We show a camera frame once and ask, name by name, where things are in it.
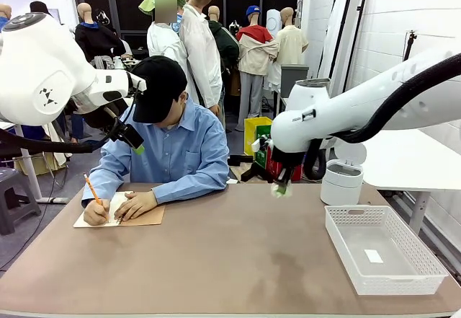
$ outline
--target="yellow box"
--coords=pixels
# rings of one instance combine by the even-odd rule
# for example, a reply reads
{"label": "yellow box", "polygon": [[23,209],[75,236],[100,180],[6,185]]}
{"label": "yellow box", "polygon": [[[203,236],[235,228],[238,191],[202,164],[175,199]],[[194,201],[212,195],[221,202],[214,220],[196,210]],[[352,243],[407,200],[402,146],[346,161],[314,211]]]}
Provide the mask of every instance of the yellow box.
{"label": "yellow box", "polygon": [[272,120],[270,118],[246,118],[245,119],[245,144],[244,152],[248,156],[253,156],[254,152],[251,150],[251,145],[256,140],[254,138],[256,127],[258,125],[271,125]]}

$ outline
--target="container lid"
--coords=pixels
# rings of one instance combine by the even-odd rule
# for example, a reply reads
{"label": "container lid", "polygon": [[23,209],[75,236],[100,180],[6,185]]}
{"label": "container lid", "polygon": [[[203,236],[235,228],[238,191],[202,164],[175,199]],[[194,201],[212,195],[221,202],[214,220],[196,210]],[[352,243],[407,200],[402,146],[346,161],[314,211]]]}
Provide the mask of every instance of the container lid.
{"label": "container lid", "polygon": [[367,158],[367,149],[362,143],[347,143],[338,139],[334,146],[334,153],[347,163],[362,164]]}

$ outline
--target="hand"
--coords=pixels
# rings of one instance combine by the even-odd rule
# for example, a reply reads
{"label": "hand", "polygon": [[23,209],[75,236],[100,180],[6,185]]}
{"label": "hand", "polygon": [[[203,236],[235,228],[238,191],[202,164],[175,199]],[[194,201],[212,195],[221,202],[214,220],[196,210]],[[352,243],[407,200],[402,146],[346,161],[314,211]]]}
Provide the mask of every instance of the hand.
{"label": "hand", "polygon": [[212,107],[209,107],[210,111],[216,115],[217,118],[219,118],[219,114],[221,113],[221,109],[219,108],[219,105],[215,104]]}
{"label": "hand", "polygon": [[119,219],[123,215],[125,215],[123,221],[127,221],[130,218],[137,218],[157,206],[157,199],[152,190],[148,192],[125,193],[125,197],[128,200],[115,211],[115,219]]}
{"label": "hand", "polygon": [[84,221],[90,226],[100,226],[107,222],[109,216],[110,200],[101,199],[102,206],[95,200],[89,202],[85,207]]}

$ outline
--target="plastic basket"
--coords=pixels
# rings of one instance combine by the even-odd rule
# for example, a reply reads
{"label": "plastic basket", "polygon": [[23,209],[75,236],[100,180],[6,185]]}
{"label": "plastic basket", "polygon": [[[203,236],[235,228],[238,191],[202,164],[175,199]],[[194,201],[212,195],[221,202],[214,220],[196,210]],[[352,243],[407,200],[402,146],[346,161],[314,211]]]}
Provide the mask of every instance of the plastic basket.
{"label": "plastic basket", "polygon": [[245,119],[245,145],[244,152],[248,156],[253,156],[254,152],[251,150],[252,143],[256,140],[255,133],[258,125],[271,125],[272,120],[270,118],[246,118]]}
{"label": "plastic basket", "polygon": [[326,229],[359,295],[434,294],[447,270],[388,206],[326,206]]}

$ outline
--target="red shirt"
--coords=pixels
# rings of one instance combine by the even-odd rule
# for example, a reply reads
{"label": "red shirt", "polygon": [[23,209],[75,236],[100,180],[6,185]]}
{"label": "red shirt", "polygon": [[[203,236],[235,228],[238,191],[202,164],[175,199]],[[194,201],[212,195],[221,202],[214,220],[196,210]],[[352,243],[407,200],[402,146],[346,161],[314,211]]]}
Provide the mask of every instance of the red shirt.
{"label": "red shirt", "polygon": [[272,38],[267,28],[259,26],[259,25],[247,26],[247,27],[242,28],[237,33],[237,40],[240,40],[240,38],[242,38],[242,35],[248,35],[263,44],[265,42],[269,42],[270,40],[274,39]]}

